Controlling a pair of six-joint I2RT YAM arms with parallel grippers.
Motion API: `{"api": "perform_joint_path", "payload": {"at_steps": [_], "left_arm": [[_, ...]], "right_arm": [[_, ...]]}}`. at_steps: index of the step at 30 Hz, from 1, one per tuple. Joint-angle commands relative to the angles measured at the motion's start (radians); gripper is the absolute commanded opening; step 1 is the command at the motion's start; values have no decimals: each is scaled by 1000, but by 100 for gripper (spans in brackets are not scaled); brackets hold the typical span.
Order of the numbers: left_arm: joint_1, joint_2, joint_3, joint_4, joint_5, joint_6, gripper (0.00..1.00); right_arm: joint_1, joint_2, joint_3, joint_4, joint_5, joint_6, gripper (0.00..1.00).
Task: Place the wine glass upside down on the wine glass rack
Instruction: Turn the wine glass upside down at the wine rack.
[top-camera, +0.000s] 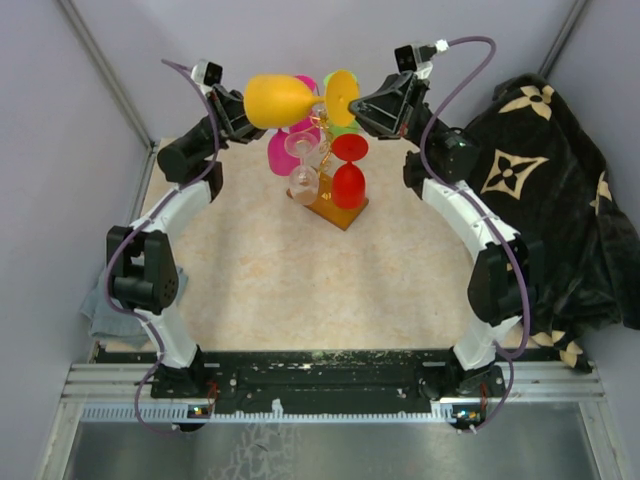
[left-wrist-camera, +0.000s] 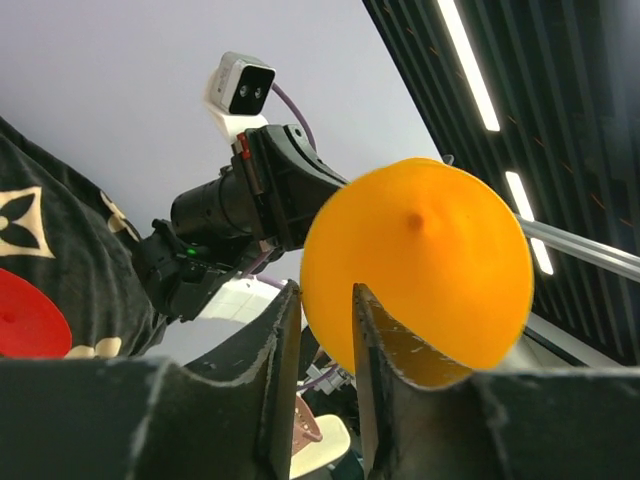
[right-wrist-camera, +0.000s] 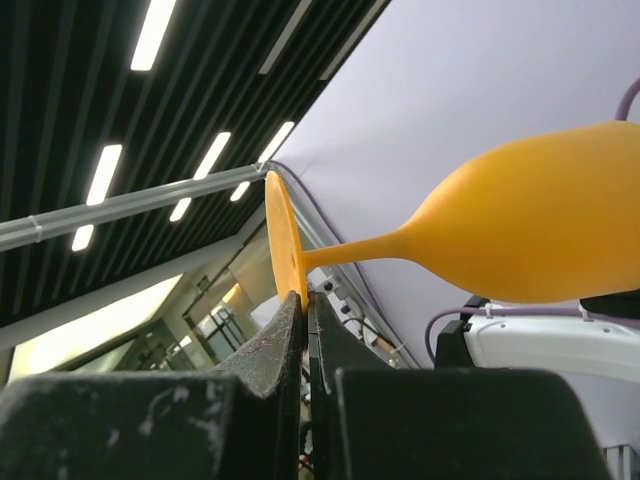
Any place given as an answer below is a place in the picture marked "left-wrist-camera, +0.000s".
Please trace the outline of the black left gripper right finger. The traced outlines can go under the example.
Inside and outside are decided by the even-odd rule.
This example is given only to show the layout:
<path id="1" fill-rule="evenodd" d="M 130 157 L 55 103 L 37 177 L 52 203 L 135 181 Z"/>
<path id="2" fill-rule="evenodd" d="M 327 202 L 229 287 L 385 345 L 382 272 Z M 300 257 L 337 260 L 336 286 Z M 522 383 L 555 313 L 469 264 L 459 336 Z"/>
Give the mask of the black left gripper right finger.
<path id="1" fill-rule="evenodd" d="M 635 368 L 475 371 L 352 294 L 368 479 L 635 479 Z"/>

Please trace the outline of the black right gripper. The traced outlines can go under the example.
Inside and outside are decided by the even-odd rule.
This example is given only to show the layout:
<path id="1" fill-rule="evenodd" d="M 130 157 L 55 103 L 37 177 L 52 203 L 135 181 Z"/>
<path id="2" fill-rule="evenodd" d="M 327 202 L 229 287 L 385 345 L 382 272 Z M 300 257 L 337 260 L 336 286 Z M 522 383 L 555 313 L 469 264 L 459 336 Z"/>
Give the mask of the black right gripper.
<path id="1" fill-rule="evenodd" d="M 321 208 L 348 184 L 293 124 L 247 129 L 232 150 L 216 179 L 173 201 L 171 224 L 182 241 L 210 250 L 256 250 L 262 241 L 298 250 Z"/>

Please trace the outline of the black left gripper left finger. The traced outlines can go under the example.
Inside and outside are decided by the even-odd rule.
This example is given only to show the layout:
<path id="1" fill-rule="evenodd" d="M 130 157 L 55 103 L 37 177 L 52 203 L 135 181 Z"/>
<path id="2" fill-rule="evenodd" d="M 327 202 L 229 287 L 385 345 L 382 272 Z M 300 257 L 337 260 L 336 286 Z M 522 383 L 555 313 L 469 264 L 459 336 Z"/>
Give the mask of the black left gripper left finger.
<path id="1" fill-rule="evenodd" d="M 199 359 L 3 360 L 5 479 L 285 479 L 301 332 L 287 283 Z"/>

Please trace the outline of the orange plastic wine glass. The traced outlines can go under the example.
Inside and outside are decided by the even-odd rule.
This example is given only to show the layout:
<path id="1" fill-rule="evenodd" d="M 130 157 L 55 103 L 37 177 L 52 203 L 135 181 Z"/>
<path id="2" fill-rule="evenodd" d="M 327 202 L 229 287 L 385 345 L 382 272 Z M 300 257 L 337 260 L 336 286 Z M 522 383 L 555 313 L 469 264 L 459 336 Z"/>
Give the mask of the orange plastic wine glass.
<path id="1" fill-rule="evenodd" d="M 339 189 L 304 243 L 306 319 L 321 347 L 348 371 L 355 368 L 357 284 L 438 351 L 489 370 L 522 335 L 534 268 L 518 220 L 494 190 L 459 168 L 413 157 Z"/>

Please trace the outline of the red plastic wine glass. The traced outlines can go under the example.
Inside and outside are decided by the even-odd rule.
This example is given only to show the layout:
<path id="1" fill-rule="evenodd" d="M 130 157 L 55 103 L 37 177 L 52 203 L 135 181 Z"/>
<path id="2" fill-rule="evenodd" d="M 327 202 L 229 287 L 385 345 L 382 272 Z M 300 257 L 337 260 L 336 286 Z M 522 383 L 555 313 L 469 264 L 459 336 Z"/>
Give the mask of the red plastic wine glass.
<path id="1" fill-rule="evenodd" d="M 63 358 L 71 349 L 69 324 L 56 305 L 23 278 L 1 270 L 1 356 Z"/>

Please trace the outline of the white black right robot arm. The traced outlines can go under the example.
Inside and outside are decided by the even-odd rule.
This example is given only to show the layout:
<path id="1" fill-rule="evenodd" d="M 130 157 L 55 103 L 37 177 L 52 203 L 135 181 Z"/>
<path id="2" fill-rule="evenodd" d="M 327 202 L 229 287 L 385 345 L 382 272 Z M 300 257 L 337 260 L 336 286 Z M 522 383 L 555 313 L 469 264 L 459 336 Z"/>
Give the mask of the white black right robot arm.
<path id="1" fill-rule="evenodd" d="M 153 307 L 191 321 L 233 278 L 303 248 L 311 224 L 347 181 L 296 124 L 246 129 L 217 178 L 178 195 L 136 247 L 134 270 Z"/>

